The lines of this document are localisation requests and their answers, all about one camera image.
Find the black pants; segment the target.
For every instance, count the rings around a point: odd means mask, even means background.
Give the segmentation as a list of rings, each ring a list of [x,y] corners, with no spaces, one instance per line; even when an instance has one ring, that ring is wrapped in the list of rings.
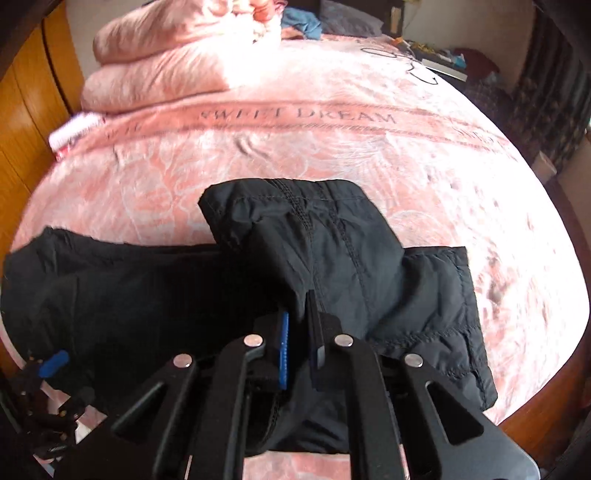
[[[290,321],[287,390],[252,400],[250,455],[345,453],[345,398],[311,386],[305,297],[377,353],[417,353],[477,407],[498,394],[463,247],[406,248],[345,180],[241,179],[198,205],[211,245],[142,247],[48,228],[4,263],[1,313],[23,357],[59,351],[51,380],[109,413],[179,353],[212,364],[229,342]]]

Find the pink white towel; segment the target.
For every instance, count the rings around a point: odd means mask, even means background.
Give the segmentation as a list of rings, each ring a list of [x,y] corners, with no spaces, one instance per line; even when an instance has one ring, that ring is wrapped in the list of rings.
[[[95,112],[81,112],[48,136],[48,144],[56,157],[68,151],[82,136],[102,124],[105,117]]]

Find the pink bed cover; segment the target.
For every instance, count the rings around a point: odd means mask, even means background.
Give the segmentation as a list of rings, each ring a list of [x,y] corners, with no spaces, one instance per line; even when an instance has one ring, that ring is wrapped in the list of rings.
[[[212,236],[197,201],[238,178],[345,179],[406,247],[466,248],[498,398],[535,423],[583,338],[587,288],[563,220],[517,148],[474,105],[386,45],[287,41],[252,85],[108,118],[34,191],[14,244],[44,227],[136,245]]]

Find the dark patterned curtain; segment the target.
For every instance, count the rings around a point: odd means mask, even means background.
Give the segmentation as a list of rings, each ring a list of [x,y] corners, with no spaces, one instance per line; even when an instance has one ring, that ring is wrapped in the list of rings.
[[[517,147],[529,164],[545,154],[562,171],[578,149],[590,121],[590,74],[544,13],[534,17],[525,65],[511,93],[491,74],[471,82],[464,94]]]

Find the lower pink pillow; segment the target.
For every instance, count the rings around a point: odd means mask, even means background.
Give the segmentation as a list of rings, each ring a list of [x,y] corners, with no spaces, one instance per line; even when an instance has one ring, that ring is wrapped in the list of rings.
[[[100,67],[85,81],[81,106],[122,113],[198,94],[227,91],[238,80],[235,54],[192,43],[129,63]]]

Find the pink pillow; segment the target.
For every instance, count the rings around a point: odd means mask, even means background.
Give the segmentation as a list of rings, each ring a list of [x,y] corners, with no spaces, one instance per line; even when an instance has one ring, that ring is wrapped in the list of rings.
[[[85,81],[81,106],[122,113],[198,94],[227,91],[238,80],[235,54],[192,43],[129,63],[100,67]]]
[[[149,57],[273,17],[272,1],[154,1],[104,25],[93,40],[99,64]]]

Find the upper pink pillow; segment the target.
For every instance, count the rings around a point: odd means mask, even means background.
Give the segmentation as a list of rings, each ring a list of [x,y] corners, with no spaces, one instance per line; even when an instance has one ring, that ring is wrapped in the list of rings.
[[[104,25],[93,40],[99,64],[149,57],[273,17],[272,1],[154,1]]]

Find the red cloth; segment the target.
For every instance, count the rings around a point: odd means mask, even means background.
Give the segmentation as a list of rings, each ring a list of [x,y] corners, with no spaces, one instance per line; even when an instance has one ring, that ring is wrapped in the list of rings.
[[[453,53],[463,56],[466,63],[468,80],[477,82],[485,80],[492,73],[499,73],[499,66],[484,53],[471,48],[456,48]]]

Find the blue cloth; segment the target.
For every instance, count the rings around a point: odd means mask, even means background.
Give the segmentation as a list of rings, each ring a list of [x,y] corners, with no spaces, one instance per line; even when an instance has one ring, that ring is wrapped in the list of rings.
[[[313,12],[286,7],[280,25],[284,40],[320,40],[322,37],[322,22]]]

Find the dark grey pillow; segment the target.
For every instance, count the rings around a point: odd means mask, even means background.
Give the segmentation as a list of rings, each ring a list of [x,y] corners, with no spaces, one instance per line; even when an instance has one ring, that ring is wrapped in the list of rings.
[[[362,38],[381,36],[384,25],[368,13],[335,1],[321,2],[320,21],[324,34]]]

